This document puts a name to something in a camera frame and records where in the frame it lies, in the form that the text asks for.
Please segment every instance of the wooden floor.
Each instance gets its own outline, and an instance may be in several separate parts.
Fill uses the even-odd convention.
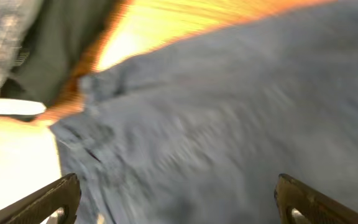
[[[189,35],[321,1],[325,0],[126,0],[73,76],[104,70]],[[72,83],[59,104],[34,122],[0,118],[0,209],[59,178],[48,126],[81,111],[82,98]]]

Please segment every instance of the orange wood surface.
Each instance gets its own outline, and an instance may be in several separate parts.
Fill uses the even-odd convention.
[[[133,0],[124,1],[113,22],[85,54],[74,77],[103,70],[190,35],[252,21],[324,0]],[[0,209],[59,178],[57,152],[48,126],[82,109],[68,85],[62,99],[31,123],[0,118]]]

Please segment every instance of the garment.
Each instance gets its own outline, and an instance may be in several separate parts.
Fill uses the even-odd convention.
[[[34,23],[42,0],[0,0],[0,87],[13,66],[20,44]]]
[[[26,35],[0,97],[52,106],[81,54],[119,1],[48,0]]]
[[[281,173],[358,212],[358,1],[183,40],[81,88],[84,112],[51,127],[78,223],[280,223]]]

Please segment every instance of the clothing pile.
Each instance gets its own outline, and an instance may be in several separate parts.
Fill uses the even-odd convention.
[[[77,223],[279,223],[280,173],[358,212],[358,1],[179,41],[81,89],[51,127]]]
[[[116,2],[0,0],[0,114],[32,120],[52,106]]]

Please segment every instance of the dark blue fabric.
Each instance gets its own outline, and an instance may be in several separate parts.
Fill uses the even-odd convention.
[[[358,212],[358,1],[177,42],[81,86],[84,112],[52,131],[106,223],[279,223],[280,173]]]

